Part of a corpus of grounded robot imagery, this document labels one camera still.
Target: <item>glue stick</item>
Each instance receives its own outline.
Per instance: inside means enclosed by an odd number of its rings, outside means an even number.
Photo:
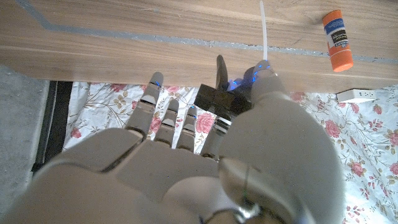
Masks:
[[[335,10],[323,18],[323,26],[328,41],[328,49],[333,71],[342,72],[354,65],[353,55],[349,48],[343,15]]]

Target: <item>gray robotic palm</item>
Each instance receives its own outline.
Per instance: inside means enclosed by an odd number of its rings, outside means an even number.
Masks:
[[[171,148],[177,100],[147,139],[163,83],[156,72],[124,129],[52,159],[2,223],[337,223],[343,181],[328,136],[267,61],[248,71],[233,91],[219,57],[216,89],[198,94],[195,104],[218,115],[202,156],[193,153],[194,106]]]

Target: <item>wood grain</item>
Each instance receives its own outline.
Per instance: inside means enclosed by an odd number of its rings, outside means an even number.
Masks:
[[[50,80],[146,84],[155,71],[165,85],[214,86],[216,56],[231,79],[242,77],[262,52],[50,32],[14,1],[0,3],[0,63]],[[398,83],[398,65],[355,62],[334,73],[324,57],[270,53],[272,66],[289,91],[337,93]]]
[[[262,45],[258,0],[31,0],[55,24]],[[266,0],[269,45],[327,52],[322,18],[341,9],[355,55],[398,58],[398,4]]]

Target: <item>robot finger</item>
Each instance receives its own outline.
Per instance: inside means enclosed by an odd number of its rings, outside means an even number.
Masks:
[[[139,100],[134,113],[127,122],[126,129],[131,129],[142,134],[145,139],[150,128],[155,106],[159,99],[160,89],[163,84],[163,74],[155,72]]]
[[[167,108],[166,114],[164,115],[164,119],[156,133],[154,141],[164,142],[172,147],[178,106],[178,100],[174,99],[170,101],[169,107]]]
[[[186,149],[193,152],[195,147],[195,128],[197,123],[197,108],[191,106],[188,109],[185,117],[184,125],[182,126],[181,135],[177,142],[177,149]]]

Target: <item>floral bedsheet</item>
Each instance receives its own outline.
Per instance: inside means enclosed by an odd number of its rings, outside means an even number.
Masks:
[[[145,88],[75,82],[64,150],[102,129],[123,127]],[[197,91],[179,86],[162,88],[149,131],[152,139],[173,98],[180,102],[174,135],[178,139],[184,115]],[[398,222],[398,85],[377,90],[376,96],[377,100],[355,104],[338,103],[334,94],[290,95],[325,128],[335,144],[346,189],[342,223]],[[195,153],[200,152],[214,118],[213,114],[198,110]]]

